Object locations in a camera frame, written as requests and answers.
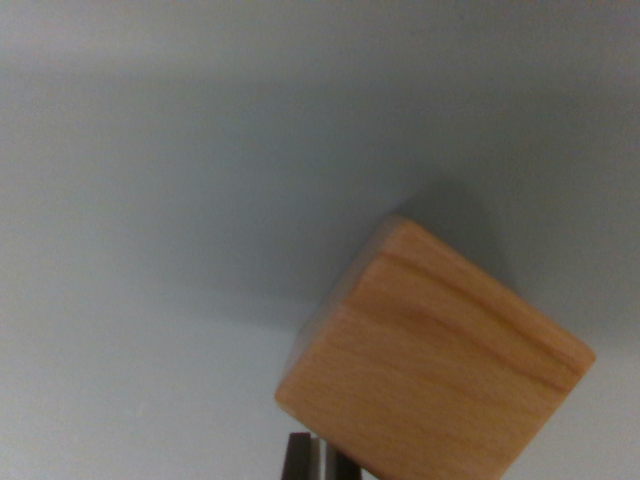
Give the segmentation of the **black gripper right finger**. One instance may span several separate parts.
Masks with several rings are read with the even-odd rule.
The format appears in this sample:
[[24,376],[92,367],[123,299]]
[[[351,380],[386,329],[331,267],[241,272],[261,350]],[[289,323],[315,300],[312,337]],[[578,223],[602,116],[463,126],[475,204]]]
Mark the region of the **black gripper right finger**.
[[362,480],[361,467],[331,445],[326,446],[325,480]]

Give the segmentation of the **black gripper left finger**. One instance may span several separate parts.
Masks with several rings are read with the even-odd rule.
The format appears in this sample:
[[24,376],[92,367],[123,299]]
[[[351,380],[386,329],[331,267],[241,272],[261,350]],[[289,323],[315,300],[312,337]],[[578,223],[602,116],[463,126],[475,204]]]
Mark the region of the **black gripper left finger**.
[[310,432],[289,434],[281,480],[320,480],[321,441]]

